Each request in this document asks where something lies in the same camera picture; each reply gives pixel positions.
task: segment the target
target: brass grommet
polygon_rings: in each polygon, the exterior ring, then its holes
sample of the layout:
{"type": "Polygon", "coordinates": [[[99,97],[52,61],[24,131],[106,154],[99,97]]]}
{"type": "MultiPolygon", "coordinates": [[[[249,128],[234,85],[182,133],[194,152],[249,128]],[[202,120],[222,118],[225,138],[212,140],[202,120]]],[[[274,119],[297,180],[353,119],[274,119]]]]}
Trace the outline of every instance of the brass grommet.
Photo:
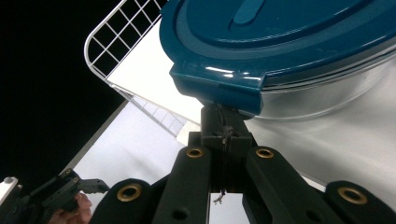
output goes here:
{"type": "Polygon", "coordinates": [[[142,193],[142,187],[140,185],[130,184],[124,186],[122,189],[119,190],[119,192],[117,193],[117,198],[122,202],[128,203],[138,198],[141,193],[142,193]],[[126,193],[128,189],[131,189],[133,193],[132,194],[126,193]]]}
{"type": "Polygon", "coordinates": [[[261,158],[270,159],[274,157],[274,152],[267,148],[259,148],[256,150],[256,155],[261,158]]]}
{"type": "Polygon", "coordinates": [[[204,155],[204,152],[200,148],[192,148],[187,151],[187,156],[191,158],[199,158],[204,155]]]}
{"type": "Polygon", "coordinates": [[[349,187],[341,187],[338,189],[338,194],[344,199],[347,200],[350,203],[354,203],[354,204],[366,204],[367,201],[367,197],[361,193],[360,191],[353,189],[353,188],[349,188],[349,187]],[[349,195],[347,195],[348,193],[353,193],[356,195],[356,198],[353,198],[349,195]]]}

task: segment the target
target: human hand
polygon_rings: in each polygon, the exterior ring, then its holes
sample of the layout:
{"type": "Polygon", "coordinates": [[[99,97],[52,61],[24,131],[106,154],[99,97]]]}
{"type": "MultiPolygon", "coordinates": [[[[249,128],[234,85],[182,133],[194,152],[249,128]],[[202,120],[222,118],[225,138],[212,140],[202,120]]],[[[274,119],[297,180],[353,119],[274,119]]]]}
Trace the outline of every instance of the human hand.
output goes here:
{"type": "Polygon", "coordinates": [[[75,212],[57,210],[49,221],[49,224],[88,224],[91,220],[92,203],[87,195],[78,193],[75,196],[78,209],[75,212]]]}

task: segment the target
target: teal plastic lid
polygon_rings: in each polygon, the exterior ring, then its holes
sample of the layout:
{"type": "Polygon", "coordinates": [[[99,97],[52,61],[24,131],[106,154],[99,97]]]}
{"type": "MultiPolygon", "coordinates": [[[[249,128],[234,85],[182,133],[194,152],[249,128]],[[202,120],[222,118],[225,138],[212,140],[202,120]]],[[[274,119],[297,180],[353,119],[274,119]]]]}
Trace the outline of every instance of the teal plastic lid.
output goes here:
{"type": "Polygon", "coordinates": [[[260,114],[263,88],[392,52],[395,15],[396,1],[170,0],[160,38],[181,93],[260,114]]]}

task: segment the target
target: dark background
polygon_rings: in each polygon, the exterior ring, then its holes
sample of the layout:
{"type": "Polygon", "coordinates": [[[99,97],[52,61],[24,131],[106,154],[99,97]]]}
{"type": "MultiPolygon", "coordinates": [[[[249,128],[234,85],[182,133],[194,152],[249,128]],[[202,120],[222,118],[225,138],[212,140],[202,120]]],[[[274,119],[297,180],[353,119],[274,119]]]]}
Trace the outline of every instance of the dark background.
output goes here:
{"type": "Polygon", "coordinates": [[[24,192],[59,174],[123,102],[83,58],[119,1],[0,3],[0,178],[24,192]]]}

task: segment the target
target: wire rack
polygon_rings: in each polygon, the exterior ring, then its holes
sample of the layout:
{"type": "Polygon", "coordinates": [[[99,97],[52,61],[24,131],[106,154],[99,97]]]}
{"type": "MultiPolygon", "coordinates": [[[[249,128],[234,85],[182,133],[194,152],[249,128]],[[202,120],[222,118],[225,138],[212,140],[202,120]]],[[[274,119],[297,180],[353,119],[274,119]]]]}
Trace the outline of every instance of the wire rack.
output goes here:
{"type": "Polygon", "coordinates": [[[166,0],[122,0],[96,26],[84,46],[85,62],[105,83],[136,105],[166,131],[177,136],[186,120],[113,85],[107,78],[161,18],[166,0]]]}

